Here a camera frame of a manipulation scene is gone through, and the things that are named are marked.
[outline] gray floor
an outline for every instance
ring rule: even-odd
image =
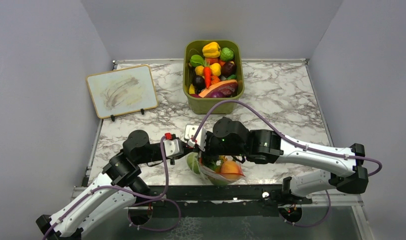
[[[299,223],[314,223],[326,213],[325,207],[303,209]],[[175,219],[151,219],[146,227],[166,228]],[[126,210],[96,227],[84,240],[361,240],[356,220],[350,206],[334,207],[328,220],[311,228],[293,227],[279,217],[210,217],[183,218],[179,227],[168,232],[151,232],[129,227]]]

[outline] table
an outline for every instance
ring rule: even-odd
[[[183,138],[186,125],[198,125],[203,115],[193,113],[183,92],[183,61],[162,61],[149,64],[159,105],[157,108],[104,119],[98,136],[88,183],[102,171],[109,159],[122,149],[122,143],[134,130],[148,133],[151,143],[160,141],[164,133]],[[117,69],[140,65],[140,62],[117,64]],[[329,145],[325,124],[317,104],[314,90],[303,62],[244,61],[242,64],[245,91],[240,100],[266,117],[286,135],[315,144]],[[212,115],[205,128],[224,115]],[[249,130],[269,129],[257,116],[243,106],[237,106],[228,118],[241,121]],[[206,185],[193,173],[186,157],[169,165],[170,185]],[[148,185],[164,185],[163,165],[141,165],[140,177]],[[246,176],[233,183],[237,185],[281,184],[282,179],[314,171],[313,168],[291,164],[254,164],[245,162],[242,170]]]

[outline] red button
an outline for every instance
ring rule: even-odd
[[[164,134],[164,137],[165,137],[167,140],[172,140],[172,134],[170,134],[169,132],[168,132],[168,133],[165,133],[165,134]]]

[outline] dry erase smudge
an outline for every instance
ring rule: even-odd
[[[111,111],[115,108],[128,107],[140,102],[143,99],[145,87],[140,86],[135,77],[123,81],[113,81],[101,93],[104,107]]]

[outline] whiteboard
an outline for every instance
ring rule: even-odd
[[[90,75],[86,83],[95,112],[101,119],[158,106],[149,65]]]

